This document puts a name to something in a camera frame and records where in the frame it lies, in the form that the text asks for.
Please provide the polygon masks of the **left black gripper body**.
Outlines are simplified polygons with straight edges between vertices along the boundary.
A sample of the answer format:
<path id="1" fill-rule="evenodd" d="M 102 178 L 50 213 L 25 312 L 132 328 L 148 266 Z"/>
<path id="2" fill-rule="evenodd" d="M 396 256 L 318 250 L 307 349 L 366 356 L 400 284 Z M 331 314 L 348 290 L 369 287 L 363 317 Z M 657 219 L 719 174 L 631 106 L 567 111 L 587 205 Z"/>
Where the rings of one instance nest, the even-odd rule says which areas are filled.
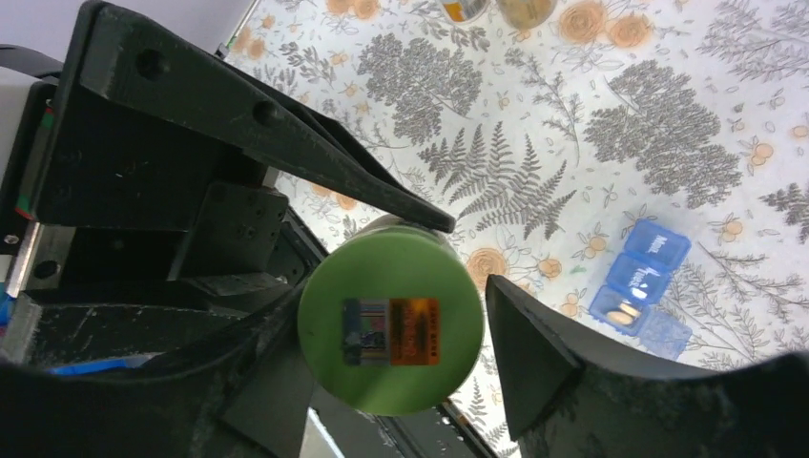
<path id="1" fill-rule="evenodd" d="M 269 270 L 288 208 L 271 167 L 79 89 L 59 113 L 63 68 L 1 71 L 1 231 L 24 241 L 1 367 L 137 368 L 301 291 Z"/>

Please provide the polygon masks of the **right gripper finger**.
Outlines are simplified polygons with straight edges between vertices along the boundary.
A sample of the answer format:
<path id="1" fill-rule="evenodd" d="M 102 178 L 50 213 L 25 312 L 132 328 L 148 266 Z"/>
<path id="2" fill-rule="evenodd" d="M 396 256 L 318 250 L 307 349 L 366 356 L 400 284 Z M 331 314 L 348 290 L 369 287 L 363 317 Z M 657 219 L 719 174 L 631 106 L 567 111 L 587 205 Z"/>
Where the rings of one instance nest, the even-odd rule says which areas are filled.
<path id="1" fill-rule="evenodd" d="M 510 437 L 526 457 L 804 457 L 808 355 L 715 372 L 626 346 L 491 275 Z"/>

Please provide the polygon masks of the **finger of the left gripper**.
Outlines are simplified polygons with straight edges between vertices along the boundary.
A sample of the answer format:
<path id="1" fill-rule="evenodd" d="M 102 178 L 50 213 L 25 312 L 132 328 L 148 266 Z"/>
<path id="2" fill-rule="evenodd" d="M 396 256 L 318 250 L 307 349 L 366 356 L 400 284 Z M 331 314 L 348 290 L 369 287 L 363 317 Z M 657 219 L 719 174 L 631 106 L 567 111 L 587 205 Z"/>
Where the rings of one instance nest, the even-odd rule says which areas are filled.
<path id="1" fill-rule="evenodd" d="M 56 91 L 59 113 L 74 89 L 106 107 L 222 141 L 425 228 L 455 228 L 453 216 L 407 190 L 340 122 L 133 10 L 104 1 L 81 5 Z"/>
<path id="2" fill-rule="evenodd" d="M 291 290 L 137 368 L 1 367 L 5 457 L 296 457 L 314 381 Z"/>

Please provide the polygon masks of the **blue weekly pill organizer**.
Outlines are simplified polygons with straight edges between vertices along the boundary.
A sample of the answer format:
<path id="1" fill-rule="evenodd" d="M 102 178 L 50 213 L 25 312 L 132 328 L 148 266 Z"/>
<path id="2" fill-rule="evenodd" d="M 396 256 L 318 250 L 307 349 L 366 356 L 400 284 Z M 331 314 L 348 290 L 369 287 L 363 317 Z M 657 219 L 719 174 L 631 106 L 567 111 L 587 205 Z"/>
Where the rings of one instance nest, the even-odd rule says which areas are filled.
<path id="1" fill-rule="evenodd" d="M 635 223 L 589 308 L 597 321 L 636 337 L 655 356 L 677 360 L 693 330 L 660 307 L 691 241 L 649 220 Z"/>

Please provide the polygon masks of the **green pill bottle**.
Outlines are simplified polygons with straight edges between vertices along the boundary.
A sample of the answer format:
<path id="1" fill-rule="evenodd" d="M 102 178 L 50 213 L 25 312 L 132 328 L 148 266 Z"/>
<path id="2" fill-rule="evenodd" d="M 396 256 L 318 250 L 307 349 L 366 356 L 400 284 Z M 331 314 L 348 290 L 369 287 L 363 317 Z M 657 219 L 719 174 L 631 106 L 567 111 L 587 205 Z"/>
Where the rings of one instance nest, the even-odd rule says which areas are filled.
<path id="1" fill-rule="evenodd" d="M 475 366 L 484 337 L 478 289 L 439 232 L 386 215 L 314 270 L 298 309 L 315 380 L 373 415 L 430 409 Z"/>

